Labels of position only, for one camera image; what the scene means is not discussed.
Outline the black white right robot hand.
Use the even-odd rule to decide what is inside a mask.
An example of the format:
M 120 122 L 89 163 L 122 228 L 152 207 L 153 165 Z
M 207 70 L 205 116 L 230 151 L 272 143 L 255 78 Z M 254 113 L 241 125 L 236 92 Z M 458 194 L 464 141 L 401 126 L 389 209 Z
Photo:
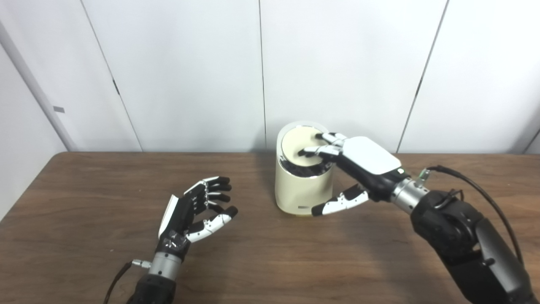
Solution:
M 364 202 L 391 202 L 401 181 L 409 178 L 398 158 L 365 136 L 346 137 L 341 133 L 317 133 L 324 146 L 306 147 L 299 156 L 318 156 L 336 164 L 357 181 L 327 202 L 313 206 L 313 216 L 322 216 L 354 208 Z

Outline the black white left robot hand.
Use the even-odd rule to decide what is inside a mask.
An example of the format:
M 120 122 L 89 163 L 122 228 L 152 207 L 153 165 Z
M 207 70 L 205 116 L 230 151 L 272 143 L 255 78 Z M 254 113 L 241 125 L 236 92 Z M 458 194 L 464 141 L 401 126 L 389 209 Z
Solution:
M 171 195 L 158 230 L 157 253 L 185 260 L 191 244 L 214 234 L 237 214 L 235 206 L 224 208 L 231 180 L 215 176 L 197 181 L 181 197 Z

